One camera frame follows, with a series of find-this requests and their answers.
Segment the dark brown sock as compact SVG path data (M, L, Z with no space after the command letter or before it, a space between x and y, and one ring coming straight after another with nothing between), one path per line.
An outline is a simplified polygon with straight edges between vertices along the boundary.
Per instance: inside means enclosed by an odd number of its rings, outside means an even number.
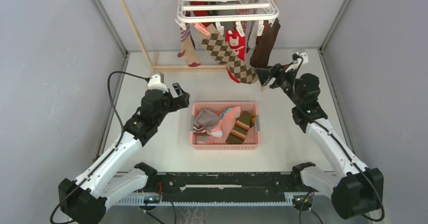
M256 47L250 58L250 65L255 68L266 69L269 64L270 55L275 45L281 24L278 18L272 26L268 25L262 36L256 43Z

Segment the wooden hanger stand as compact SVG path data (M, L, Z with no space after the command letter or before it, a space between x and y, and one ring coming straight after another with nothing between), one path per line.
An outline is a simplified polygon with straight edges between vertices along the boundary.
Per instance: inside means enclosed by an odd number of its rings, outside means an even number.
M195 50L201 65L196 68L188 67L177 54L181 50L180 29L176 23L178 0L118 0L131 31L135 36L137 48L144 53L149 68L156 72L178 71L223 71L224 66L219 66L209 53L202 48L198 38L198 30L189 26L191 36L195 44ZM227 29L236 30L231 22L223 24L226 37ZM254 50L246 52L245 62L250 64L250 58Z

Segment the grey ribbed sock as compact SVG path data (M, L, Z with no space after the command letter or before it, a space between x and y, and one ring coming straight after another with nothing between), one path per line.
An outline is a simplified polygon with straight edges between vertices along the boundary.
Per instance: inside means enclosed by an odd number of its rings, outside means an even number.
M195 136L210 136L211 131L219 124L219 116L208 109L203 109L193 121Z

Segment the pink patterned sock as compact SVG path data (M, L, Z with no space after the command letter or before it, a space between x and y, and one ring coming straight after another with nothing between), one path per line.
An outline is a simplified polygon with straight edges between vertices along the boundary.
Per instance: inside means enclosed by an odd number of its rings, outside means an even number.
M195 136L195 144L200 145L215 145L225 144L226 138L233 128L236 119L241 115L241 107L234 106L226 108L221 114L219 114L220 122L211 131L210 136Z

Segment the brown argyle sock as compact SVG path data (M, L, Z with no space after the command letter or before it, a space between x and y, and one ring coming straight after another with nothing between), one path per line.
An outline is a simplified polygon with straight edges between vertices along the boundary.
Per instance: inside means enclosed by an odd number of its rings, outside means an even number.
M255 68L240 59L214 25L206 27L209 35L198 32L202 48L219 66L224 66L229 77L236 83L253 84L258 81Z

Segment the pink plastic basket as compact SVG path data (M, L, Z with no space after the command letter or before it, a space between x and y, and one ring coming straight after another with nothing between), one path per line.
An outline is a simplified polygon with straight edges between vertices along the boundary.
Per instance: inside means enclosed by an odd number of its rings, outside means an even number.
M191 116L190 144L199 150L253 150L260 129L255 102L196 102Z

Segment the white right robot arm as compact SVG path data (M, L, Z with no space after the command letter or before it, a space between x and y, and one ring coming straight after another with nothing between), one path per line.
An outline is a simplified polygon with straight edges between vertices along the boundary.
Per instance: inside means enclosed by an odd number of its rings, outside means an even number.
M309 187L329 197L337 214L343 219L362 216L373 222L385 218L383 205L384 176L378 168L369 168L346 145L334 130L318 102L319 78L305 73L300 77L297 65L276 64L257 69L262 86L281 88L294 103L292 117L296 125L322 151L333 168L327 174L312 162L293 167L292 187L299 192Z

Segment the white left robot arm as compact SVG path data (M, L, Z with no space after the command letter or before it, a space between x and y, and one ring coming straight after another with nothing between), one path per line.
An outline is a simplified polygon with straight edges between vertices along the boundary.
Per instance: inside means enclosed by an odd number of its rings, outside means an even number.
M157 177L139 166L119 178L114 176L157 133L168 113L189 106L190 94L178 83L174 83L173 88L177 97L173 97L164 84L149 87L140 107L107 152L75 179L61 181L56 210L76 223L99 223L113 205L130 193L139 189L152 192L157 188Z

